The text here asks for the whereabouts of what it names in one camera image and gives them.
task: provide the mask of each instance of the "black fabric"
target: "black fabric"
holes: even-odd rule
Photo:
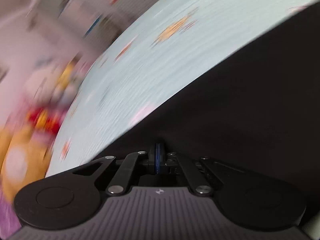
[[[320,204],[319,43],[316,3],[193,81],[98,157],[162,140],[169,151],[291,182]]]

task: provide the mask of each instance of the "mattress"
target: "mattress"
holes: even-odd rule
[[[92,65],[53,145],[47,176],[90,161],[186,85],[313,1],[160,0]]]

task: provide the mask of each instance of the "purple printed pattern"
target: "purple printed pattern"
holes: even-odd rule
[[[0,238],[3,240],[9,238],[19,228],[21,228],[19,220],[0,189]]]

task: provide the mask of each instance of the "ribbed gray panel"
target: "ribbed gray panel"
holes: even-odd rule
[[[256,232],[226,219],[210,198],[187,188],[134,187],[108,198],[97,215],[77,227],[41,231],[24,227],[11,240],[307,240],[297,228]]]

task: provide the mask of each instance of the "red and yellow toy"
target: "red and yellow toy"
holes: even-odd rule
[[[31,122],[33,126],[38,130],[47,131],[55,135],[61,127],[62,118],[58,114],[49,114],[49,111],[45,108],[39,108],[27,115],[28,122]]]

